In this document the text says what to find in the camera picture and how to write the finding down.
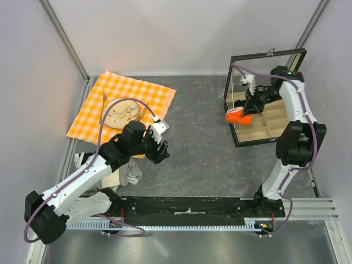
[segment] metal grate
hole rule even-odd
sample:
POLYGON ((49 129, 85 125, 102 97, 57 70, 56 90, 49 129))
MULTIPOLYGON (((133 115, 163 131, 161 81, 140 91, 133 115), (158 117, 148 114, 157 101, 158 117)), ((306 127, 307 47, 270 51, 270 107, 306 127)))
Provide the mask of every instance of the metal grate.
MULTIPOLYGON (((148 231, 261 231, 254 227, 255 221, 245 220, 245 225, 213 225, 213 226, 140 226, 148 231)), ((77 222, 67 229, 69 230, 129 230, 129 227, 115 227, 106 219, 86 219, 77 222)))

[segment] black box frame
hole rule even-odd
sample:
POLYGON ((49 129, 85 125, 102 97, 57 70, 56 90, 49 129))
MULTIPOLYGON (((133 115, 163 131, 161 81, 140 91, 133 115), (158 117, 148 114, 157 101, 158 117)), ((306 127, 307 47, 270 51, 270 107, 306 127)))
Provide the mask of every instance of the black box frame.
MULTIPOLYGON (((229 110, 228 104, 226 103, 227 99, 227 94, 229 90, 229 83, 232 75, 232 64, 237 61, 244 61, 247 59, 260 59, 260 58, 270 58, 270 57, 276 57, 276 56, 285 56, 285 55, 293 55, 295 58, 293 59, 292 64, 290 65, 289 70, 291 71, 298 71, 304 57, 306 56, 307 50, 305 48, 298 48, 298 49, 289 49, 286 51, 276 51, 273 52, 272 55, 268 56, 267 52, 264 53, 255 53, 255 54, 247 54, 247 55, 239 55, 239 56, 232 56, 231 61, 230 61, 230 66, 229 66, 229 73, 227 75, 227 81, 226 81, 226 87, 225 87, 225 93, 224 93, 224 110, 225 112, 229 110)), ((245 142, 240 142, 238 139, 238 136, 236 134, 235 128, 233 124, 229 124, 230 130, 232 137, 235 142, 236 147, 245 147, 245 146, 252 146, 252 145, 259 145, 259 144, 266 144, 270 142, 276 142, 279 137, 271 137, 268 139, 258 139, 258 140, 251 140, 251 141, 245 141, 245 142)))

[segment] box with glass lid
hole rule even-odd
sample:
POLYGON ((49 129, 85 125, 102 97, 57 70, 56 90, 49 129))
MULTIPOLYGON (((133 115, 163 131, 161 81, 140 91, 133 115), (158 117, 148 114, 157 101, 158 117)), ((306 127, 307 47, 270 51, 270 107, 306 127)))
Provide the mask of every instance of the box with glass lid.
MULTIPOLYGON (((234 107, 237 100, 245 100, 246 86, 240 85, 241 74, 233 63, 260 73, 270 73, 278 65, 287 65, 290 71, 298 71, 307 50, 304 48, 232 56, 224 92, 225 112, 234 107)), ((271 84, 270 78, 255 77, 257 89, 271 84)), ((276 142, 288 124, 283 100, 266 104, 261 114, 252 114, 250 125, 229 124, 236 147, 276 142)))

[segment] red object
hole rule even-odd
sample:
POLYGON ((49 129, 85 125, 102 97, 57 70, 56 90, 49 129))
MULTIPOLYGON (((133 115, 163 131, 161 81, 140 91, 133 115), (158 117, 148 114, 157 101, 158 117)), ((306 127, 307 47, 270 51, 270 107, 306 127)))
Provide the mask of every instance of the red object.
POLYGON ((226 113, 226 122, 230 124, 250 125, 252 117, 250 115, 242 116, 243 109, 236 112, 226 113))

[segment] orange and white checkered tablecloth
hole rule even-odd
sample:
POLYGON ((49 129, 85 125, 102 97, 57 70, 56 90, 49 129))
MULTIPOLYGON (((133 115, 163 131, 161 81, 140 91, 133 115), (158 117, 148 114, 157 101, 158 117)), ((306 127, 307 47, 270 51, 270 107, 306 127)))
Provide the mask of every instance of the orange and white checkered tablecloth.
MULTIPOLYGON (((165 117, 176 93, 175 90, 162 85, 135 80, 107 71, 101 74, 96 81, 82 109, 79 111, 68 131, 68 137, 97 144, 100 128, 99 119, 103 105, 102 95, 104 91, 107 94, 105 105, 112 99, 119 97, 136 98, 148 103, 161 120, 165 117)), ((153 123, 152 115, 149 111, 146 112, 142 122, 146 127, 153 123)), ((107 142, 116 134, 121 133, 121 131, 122 129, 113 129, 104 125, 101 143, 107 142)))

